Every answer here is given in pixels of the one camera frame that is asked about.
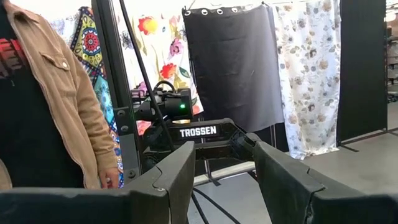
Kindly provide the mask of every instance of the gray floor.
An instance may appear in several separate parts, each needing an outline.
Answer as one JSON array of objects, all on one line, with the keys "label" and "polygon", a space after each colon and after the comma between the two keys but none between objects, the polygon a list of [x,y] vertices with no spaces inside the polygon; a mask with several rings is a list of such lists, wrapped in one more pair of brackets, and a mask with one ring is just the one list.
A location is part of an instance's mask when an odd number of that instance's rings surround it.
[{"label": "gray floor", "polygon": [[[389,129],[398,128],[398,102],[389,104]],[[398,137],[392,134],[348,145],[359,152],[340,151],[315,156],[303,162],[313,169],[367,194],[398,192]],[[218,202],[242,224],[271,224],[257,183],[247,174],[221,180],[221,186],[198,188]],[[230,224],[221,212],[197,195],[211,224]],[[202,224],[191,203],[191,224]]]}]

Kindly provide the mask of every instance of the black cable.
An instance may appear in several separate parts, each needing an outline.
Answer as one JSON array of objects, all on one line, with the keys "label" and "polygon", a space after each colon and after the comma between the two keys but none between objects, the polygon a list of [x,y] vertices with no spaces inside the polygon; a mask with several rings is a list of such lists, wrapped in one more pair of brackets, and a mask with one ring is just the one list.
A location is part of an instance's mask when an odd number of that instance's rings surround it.
[{"label": "black cable", "polygon": [[199,204],[199,202],[198,202],[198,199],[197,199],[197,196],[195,195],[195,193],[192,192],[191,198],[192,198],[193,203],[195,204],[196,208],[198,209],[200,218],[203,220],[203,222],[204,222],[205,224],[209,224],[209,221],[207,220],[207,218],[206,218],[206,216],[205,216],[205,213],[204,213],[203,210],[201,209],[201,206],[200,206],[200,204]]},{"label": "black cable", "polygon": [[159,82],[156,84],[156,86],[154,87],[154,91],[155,91],[161,84],[166,84],[166,85],[168,85],[168,86],[172,89],[173,93],[175,93],[175,87],[173,86],[173,84],[171,84],[169,81],[166,81],[166,80],[161,80],[161,81],[159,81]]},{"label": "black cable", "polygon": [[123,18],[126,21],[127,29],[129,31],[130,39],[131,39],[131,42],[132,42],[132,46],[133,46],[134,51],[135,51],[135,53],[137,55],[139,68],[141,69],[142,77],[144,78],[144,83],[145,83],[145,86],[147,87],[147,90],[148,90],[148,93],[149,93],[150,103],[151,103],[153,109],[155,109],[155,113],[157,115],[157,118],[158,118],[158,120],[160,122],[160,125],[162,126],[162,128],[164,130],[166,138],[167,138],[167,140],[169,142],[170,150],[172,152],[174,152],[173,139],[172,139],[172,137],[171,137],[171,135],[169,133],[169,130],[167,129],[167,125],[166,125],[166,122],[163,119],[162,112],[160,111],[160,108],[159,108],[159,106],[156,103],[154,92],[152,91],[152,88],[150,87],[148,74],[147,74],[147,71],[145,69],[144,62],[142,61],[142,57],[141,57],[141,53],[139,51],[139,47],[138,47],[138,44],[137,44],[136,37],[134,36],[134,33],[132,31],[132,26],[131,26],[131,23],[130,23],[129,15],[127,14],[127,9],[126,9],[126,5],[124,4],[124,0],[120,0],[120,6],[122,8]]},{"label": "black cable", "polygon": [[216,208],[218,208],[218,210],[220,210],[222,213],[224,213],[224,215],[226,215],[230,220],[232,220],[233,223],[241,224],[235,217],[233,217],[229,212],[227,212],[223,207],[221,207],[221,205],[217,204],[217,202],[215,202],[213,199],[211,199],[209,196],[207,196],[207,194],[203,193],[201,190],[198,190],[196,188],[193,188],[193,191],[200,194],[205,199],[207,199],[207,201],[212,203]]}]

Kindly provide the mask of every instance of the black metal frame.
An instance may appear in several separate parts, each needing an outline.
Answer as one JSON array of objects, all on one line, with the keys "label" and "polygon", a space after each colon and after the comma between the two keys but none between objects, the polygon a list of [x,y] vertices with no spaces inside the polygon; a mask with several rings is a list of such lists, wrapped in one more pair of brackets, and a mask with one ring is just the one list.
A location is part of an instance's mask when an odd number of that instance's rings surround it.
[{"label": "black metal frame", "polygon": [[118,26],[112,0],[92,0],[91,5],[103,52],[114,117],[118,126],[124,181],[128,184],[142,174],[139,150],[141,138],[134,118]]}]

